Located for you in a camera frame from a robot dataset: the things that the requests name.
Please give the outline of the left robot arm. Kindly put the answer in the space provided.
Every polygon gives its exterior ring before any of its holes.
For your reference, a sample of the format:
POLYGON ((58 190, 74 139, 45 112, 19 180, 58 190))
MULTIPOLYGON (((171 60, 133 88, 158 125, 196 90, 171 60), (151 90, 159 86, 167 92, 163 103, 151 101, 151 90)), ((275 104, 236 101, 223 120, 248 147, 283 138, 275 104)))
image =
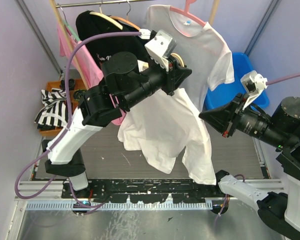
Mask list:
POLYGON ((139 71, 137 57, 127 51, 116 53, 101 66, 103 79, 88 89, 66 125, 44 150, 48 151, 47 173, 66 177, 78 198, 90 193, 81 146, 96 132, 131 110, 132 107, 162 89, 172 96, 192 70, 180 66, 173 56, 167 69, 151 61, 139 71))

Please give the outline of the cream wooden hanger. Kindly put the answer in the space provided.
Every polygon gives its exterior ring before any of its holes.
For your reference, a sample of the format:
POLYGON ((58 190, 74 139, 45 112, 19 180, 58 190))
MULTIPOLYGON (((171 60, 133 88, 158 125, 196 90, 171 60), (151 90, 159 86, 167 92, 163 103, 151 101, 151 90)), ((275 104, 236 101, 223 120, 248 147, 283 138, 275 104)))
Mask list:
MULTIPOLYGON (((173 52, 170 55, 177 60, 179 66, 185 67, 184 61, 179 54, 173 52)), ((146 70, 149 67, 149 64, 147 62, 141 60, 138 60, 137 62, 138 62, 138 69, 140 72, 146 70)))

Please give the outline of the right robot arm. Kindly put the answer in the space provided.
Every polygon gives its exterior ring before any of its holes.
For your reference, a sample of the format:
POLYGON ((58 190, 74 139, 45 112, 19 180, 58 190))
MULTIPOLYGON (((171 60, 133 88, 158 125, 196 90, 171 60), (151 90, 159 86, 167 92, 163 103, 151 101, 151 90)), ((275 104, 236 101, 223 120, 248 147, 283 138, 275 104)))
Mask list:
POLYGON ((209 184, 210 193, 241 200, 270 229, 288 239, 300 240, 300 97, 284 98, 269 115, 256 104, 248 104, 247 95, 239 93, 231 102, 205 110, 199 117, 225 138, 240 131, 274 147, 288 186, 286 193, 259 190, 220 170, 209 184))

